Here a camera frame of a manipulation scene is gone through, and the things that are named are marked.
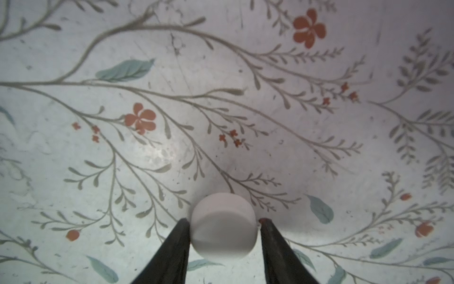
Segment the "small white bottle cap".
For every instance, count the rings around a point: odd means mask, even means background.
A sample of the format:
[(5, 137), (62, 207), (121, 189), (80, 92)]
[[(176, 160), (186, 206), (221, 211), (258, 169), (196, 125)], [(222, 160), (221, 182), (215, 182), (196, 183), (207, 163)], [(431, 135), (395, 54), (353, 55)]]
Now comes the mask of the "small white bottle cap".
[(208, 195), (192, 211), (192, 246), (210, 262), (225, 264), (243, 259), (253, 250), (257, 238), (253, 206), (239, 195)]

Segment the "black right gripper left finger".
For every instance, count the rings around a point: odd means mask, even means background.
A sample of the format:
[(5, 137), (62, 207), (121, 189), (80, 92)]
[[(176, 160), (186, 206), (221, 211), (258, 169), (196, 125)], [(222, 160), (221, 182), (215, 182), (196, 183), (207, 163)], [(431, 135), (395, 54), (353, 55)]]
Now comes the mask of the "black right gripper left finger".
[(190, 251), (190, 222), (177, 222), (133, 284), (185, 284)]

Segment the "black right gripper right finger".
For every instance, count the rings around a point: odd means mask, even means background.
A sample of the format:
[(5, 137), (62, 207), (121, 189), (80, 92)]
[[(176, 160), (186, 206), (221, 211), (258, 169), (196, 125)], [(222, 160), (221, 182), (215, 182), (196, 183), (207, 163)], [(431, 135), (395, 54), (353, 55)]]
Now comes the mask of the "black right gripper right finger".
[(269, 218), (259, 219), (267, 284), (318, 284)]

